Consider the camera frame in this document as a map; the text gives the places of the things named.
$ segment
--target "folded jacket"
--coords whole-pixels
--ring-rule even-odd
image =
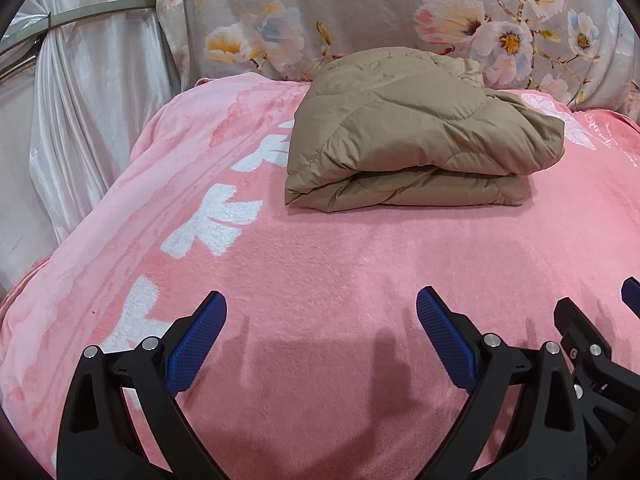
[[[486,89],[474,60],[377,48],[326,65],[295,114],[285,202],[521,205],[518,175],[564,153],[564,123]]]

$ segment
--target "curtain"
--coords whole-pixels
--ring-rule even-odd
[[[34,72],[32,67],[0,86],[0,303],[58,246],[29,175]]]
[[[27,0],[13,29],[108,1],[115,0]],[[29,164],[58,242],[100,202],[145,123],[170,99],[152,10],[50,31],[35,71]]]

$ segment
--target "pink blanket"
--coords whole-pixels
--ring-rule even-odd
[[[284,206],[287,139],[308,87],[245,74],[175,98],[142,133],[105,199],[4,307],[2,405],[54,472],[82,349],[162,335],[214,289],[228,320],[179,394],[234,480],[413,479],[465,400],[415,316],[433,285],[481,332],[538,348],[570,296],[640,371],[640,320],[620,286],[640,276],[640,133],[571,114],[566,155],[519,208]],[[142,412],[134,420],[154,462]],[[503,420],[485,455],[495,452]]]

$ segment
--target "metal screw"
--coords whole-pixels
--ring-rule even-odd
[[[91,345],[84,349],[82,355],[87,359],[91,359],[92,357],[96,357],[98,355],[98,347]]]
[[[546,345],[545,345],[546,351],[549,352],[550,354],[558,354],[560,353],[560,347],[558,346],[558,343],[554,343],[553,341],[549,341]]]
[[[142,342],[142,348],[145,350],[155,350],[156,348],[158,348],[159,342],[160,340],[157,337],[147,337]]]
[[[502,340],[495,334],[487,334],[484,336],[484,344],[490,346],[491,348],[495,348],[500,346]]]

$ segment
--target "floral pillowcase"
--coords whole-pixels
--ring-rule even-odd
[[[397,45],[475,59],[491,88],[640,112],[636,35],[615,0],[158,0],[158,14],[184,88],[250,70],[311,80],[345,54]]]

